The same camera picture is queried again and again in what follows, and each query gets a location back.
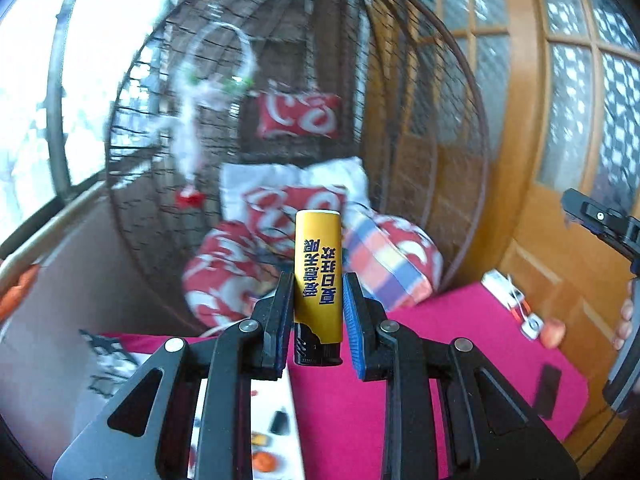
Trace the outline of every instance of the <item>pillow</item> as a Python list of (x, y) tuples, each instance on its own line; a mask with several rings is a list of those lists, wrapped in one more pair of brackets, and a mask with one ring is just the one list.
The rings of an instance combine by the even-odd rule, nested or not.
[(257, 187), (244, 196), (248, 229), (273, 252), (293, 258), (296, 213), (301, 209), (342, 211), (346, 200), (343, 186)]
[(182, 286), (189, 308), (210, 327), (251, 315), (277, 282), (277, 272), (257, 261), (257, 246), (242, 222), (221, 222), (187, 264)]
[(385, 310), (414, 306), (434, 293), (442, 256), (420, 228), (371, 210), (356, 211), (353, 218), (343, 241), (346, 268)]
[(258, 95), (260, 123), (257, 135), (261, 139), (281, 136), (338, 136), (336, 94), (310, 92), (283, 94), (261, 92)]
[(346, 188), (346, 207), (342, 215), (345, 225), (354, 204), (369, 208), (369, 185), (362, 161), (357, 157), (336, 158), (313, 164), (302, 170), (292, 164), (222, 164), (220, 170), (220, 200), (222, 217), (246, 223), (247, 208), (244, 195), (257, 187), (285, 186), (343, 186)]

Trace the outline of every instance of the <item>triangular cutout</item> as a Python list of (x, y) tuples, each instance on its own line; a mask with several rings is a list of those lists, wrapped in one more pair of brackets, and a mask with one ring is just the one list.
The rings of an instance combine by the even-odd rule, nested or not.
[(509, 398), (500, 384), (485, 369), (476, 370), (476, 383), (484, 407), (489, 429), (493, 434), (504, 435), (524, 428), (527, 417)]
[(153, 368), (111, 413), (107, 425), (131, 436), (143, 436), (162, 380), (162, 371)]

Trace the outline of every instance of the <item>white pillow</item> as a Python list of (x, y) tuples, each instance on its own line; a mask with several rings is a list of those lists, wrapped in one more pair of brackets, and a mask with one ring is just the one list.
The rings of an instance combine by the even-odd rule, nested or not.
[(246, 203), (242, 196), (260, 186), (344, 186), (347, 189), (344, 212), (348, 212), (353, 203), (370, 207), (367, 174), (357, 156), (320, 162), (304, 170), (292, 164), (225, 163), (220, 170), (222, 218), (246, 222)]
[(222, 218), (246, 223), (246, 203), (242, 196), (256, 187), (295, 186), (300, 168), (293, 164), (229, 164), (220, 170)]

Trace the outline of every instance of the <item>metal screw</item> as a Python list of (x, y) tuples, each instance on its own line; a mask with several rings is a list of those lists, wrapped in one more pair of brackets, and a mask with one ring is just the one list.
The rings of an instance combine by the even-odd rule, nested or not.
[(397, 332), (398, 330), (400, 330), (400, 325), (398, 324), (397, 321), (387, 319), (382, 323), (380, 323), (380, 328), (382, 329), (382, 332), (387, 332), (391, 334), (393, 332)]
[(260, 324), (255, 319), (245, 319), (240, 322), (240, 332), (253, 332), (258, 330)]
[(460, 350), (461, 352), (471, 352), (474, 348), (474, 344), (466, 337), (459, 337), (458, 339), (456, 339), (453, 343), (453, 346), (455, 346), (456, 349)]
[(167, 352), (177, 352), (178, 350), (181, 350), (183, 346), (184, 341), (179, 337), (172, 337), (169, 341), (164, 343), (164, 349)]

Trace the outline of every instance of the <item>wooden door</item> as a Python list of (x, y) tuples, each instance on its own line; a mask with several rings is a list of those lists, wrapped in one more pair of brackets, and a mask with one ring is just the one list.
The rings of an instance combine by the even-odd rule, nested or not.
[[(565, 442), (578, 458), (609, 420), (601, 390), (630, 273), (624, 258), (585, 229), (565, 226), (560, 196), (576, 187), (640, 213), (638, 41), (612, 0), (504, 0), (501, 23), (485, 19), (496, 0), (423, 1), (462, 42), (490, 120), (488, 199), (459, 283), (498, 267), (534, 311), (567, 324), (561, 351), (590, 386), (589, 403)], [(456, 21), (456, 7), (474, 12)], [(506, 62), (488, 73), (478, 49), (485, 37), (509, 45), (492, 49), (493, 59)], [(580, 459), (583, 472), (621, 428), (614, 421)]]

